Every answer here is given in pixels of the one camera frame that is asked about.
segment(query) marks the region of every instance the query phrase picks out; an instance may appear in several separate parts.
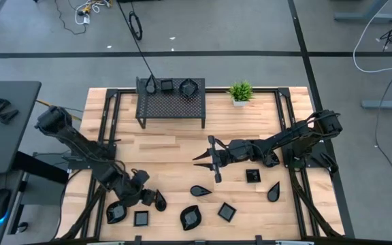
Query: white pot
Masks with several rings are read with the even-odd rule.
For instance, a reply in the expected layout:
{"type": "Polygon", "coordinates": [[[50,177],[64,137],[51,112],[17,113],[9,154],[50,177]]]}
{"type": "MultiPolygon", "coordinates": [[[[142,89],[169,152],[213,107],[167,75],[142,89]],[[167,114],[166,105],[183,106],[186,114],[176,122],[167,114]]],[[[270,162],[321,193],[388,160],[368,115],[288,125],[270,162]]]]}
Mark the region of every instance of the white pot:
{"type": "Polygon", "coordinates": [[[243,107],[245,106],[249,101],[235,101],[232,99],[232,103],[234,104],[235,107],[243,107]]]}

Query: potted plant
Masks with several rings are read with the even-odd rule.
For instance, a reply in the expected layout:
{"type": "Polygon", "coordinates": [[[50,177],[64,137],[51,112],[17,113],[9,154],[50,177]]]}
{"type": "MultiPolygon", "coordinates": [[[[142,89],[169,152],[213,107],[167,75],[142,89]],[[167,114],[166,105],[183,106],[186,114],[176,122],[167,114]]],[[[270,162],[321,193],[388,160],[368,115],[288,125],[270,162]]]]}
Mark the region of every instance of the potted plant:
{"type": "Polygon", "coordinates": [[[248,80],[236,82],[229,88],[229,93],[231,94],[235,107],[245,106],[249,102],[249,99],[252,99],[253,95],[252,86],[248,80]]]}

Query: wooden tabletop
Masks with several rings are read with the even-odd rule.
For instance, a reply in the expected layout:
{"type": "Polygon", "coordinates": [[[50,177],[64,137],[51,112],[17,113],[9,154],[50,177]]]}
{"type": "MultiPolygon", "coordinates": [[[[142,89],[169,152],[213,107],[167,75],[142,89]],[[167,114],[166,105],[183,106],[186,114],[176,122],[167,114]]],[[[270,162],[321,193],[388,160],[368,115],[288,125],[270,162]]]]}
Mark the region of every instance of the wooden tabletop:
{"type": "MultiPolygon", "coordinates": [[[[105,92],[106,88],[91,88],[88,92],[80,132],[90,140],[98,137],[105,92]]],[[[290,92],[296,119],[306,119],[312,113],[308,89],[291,87],[290,92]]],[[[103,215],[100,240],[134,240],[136,235],[155,241],[254,240],[256,235],[262,235],[264,240],[299,239],[291,183],[283,163],[273,168],[250,161],[228,165],[220,170],[223,181],[217,184],[212,171],[193,166],[209,163],[209,158],[191,160],[209,147],[208,135],[227,144],[232,139],[265,139],[280,132],[273,93],[255,93],[244,108],[233,107],[226,93],[207,93],[205,129],[201,129],[200,119],[148,119],[146,129],[142,129],[135,119],[136,105],[137,95],[122,96],[116,130],[116,139],[121,141],[117,142],[116,158],[124,161],[127,169],[147,171],[150,179],[145,187],[159,189],[167,201],[167,209],[158,212],[154,205],[139,203],[128,208],[123,221],[113,225],[108,225],[103,215]],[[247,183],[246,169],[259,169],[261,182],[247,183]],[[267,192],[278,181],[280,199],[271,203],[267,192]],[[190,188],[196,184],[213,193],[192,196],[190,188]],[[230,223],[217,215],[224,202],[237,210],[230,223]],[[202,222],[195,229],[183,231],[179,216],[191,205],[199,206],[202,222]],[[134,211],[142,210],[149,211],[149,226],[134,227],[134,211]]],[[[282,106],[284,115],[288,115],[284,99],[282,106]]],[[[108,120],[105,135],[109,134],[110,124],[108,120]]],[[[282,160],[280,151],[275,152],[282,160]]],[[[91,172],[84,170],[68,184],[57,237],[67,232],[84,209],[90,177],[91,172]]],[[[337,232],[344,233],[327,170],[308,169],[308,177],[315,206],[337,232]]],[[[114,201],[116,195],[108,193],[104,208],[114,201]]],[[[302,206],[307,232],[312,234],[308,210],[302,206]]],[[[88,235],[93,235],[96,210],[91,217],[88,235]]]]}

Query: green plant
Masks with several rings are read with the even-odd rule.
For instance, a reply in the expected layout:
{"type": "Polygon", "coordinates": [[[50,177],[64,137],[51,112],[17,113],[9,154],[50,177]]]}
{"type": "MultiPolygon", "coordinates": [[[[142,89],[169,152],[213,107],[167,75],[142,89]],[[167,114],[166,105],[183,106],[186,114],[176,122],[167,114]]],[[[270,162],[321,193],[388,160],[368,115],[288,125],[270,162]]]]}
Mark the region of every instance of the green plant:
{"type": "Polygon", "coordinates": [[[229,93],[235,101],[249,101],[253,98],[252,86],[248,80],[234,83],[229,88],[229,93]]]}

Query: concrete floor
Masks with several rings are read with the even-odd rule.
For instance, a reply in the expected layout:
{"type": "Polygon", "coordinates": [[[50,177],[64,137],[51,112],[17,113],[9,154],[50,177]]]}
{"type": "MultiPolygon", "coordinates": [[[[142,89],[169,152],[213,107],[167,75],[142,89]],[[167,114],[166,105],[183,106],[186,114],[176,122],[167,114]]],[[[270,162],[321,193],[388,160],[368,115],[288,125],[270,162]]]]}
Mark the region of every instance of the concrete floor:
{"type": "MultiPolygon", "coordinates": [[[[72,0],[72,5],[83,3],[72,0]]],[[[69,28],[81,31],[67,1],[57,0],[69,28]]],[[[352,51],[365,24],[333,20],[335,11],[361,11],[370,1],[296,0],[308,51],[352,51]]],[[[300,51],[287,1],[164,0],[134,3],[144,38],[143,51],[269,50],[300,51]]],[[[129,4],[123,4],[128,12],[129,4]]],[[[392,1],[385,9],[392,13],[392,1]]],[[[117,6],[91,16],[84,35],[62,28],[53,0],[7,0],[0,13],[0,52],[135,52],[117,6]]],[[[359,51],[381,51],[375,39],[392,24],[373,24],[359,51]]],[[[147,58],[157,77],[204,77],[207,86],[227,86],[248,79],[258,86],[308,86],[302,58],[288,56],[189,56],[147,58]]],[[[392,58],[359,58],[360,66],[392,66],[392,58]]],[[[342,114],[344,131],[333,140],[350,218],[357,238],[392,240],[392,170],[374,147],[375,111],[362,99],[380,99],[392,71],[366,74],[351,58],[312,57],[311,64],[324,108],[342,114]]],[[[39,98],[82,109],[90,87],[132,87],[147,77],[140,57],[0,59],[0,80],[39,80],[39,98]]],[[[387,96],[392,99],[392,88],[387,96]]],[[[26,153],[61,152],[66,147],[33,128],[44,111],[37,105],[20,149],[26,153]]],[[[392,112],[382,112],[379,138],[392,160],[392,112]]],[[[31,229],[4,238],[4,244],[49,240],[58,207],[25,208],[22,221],[31,229]]]]}

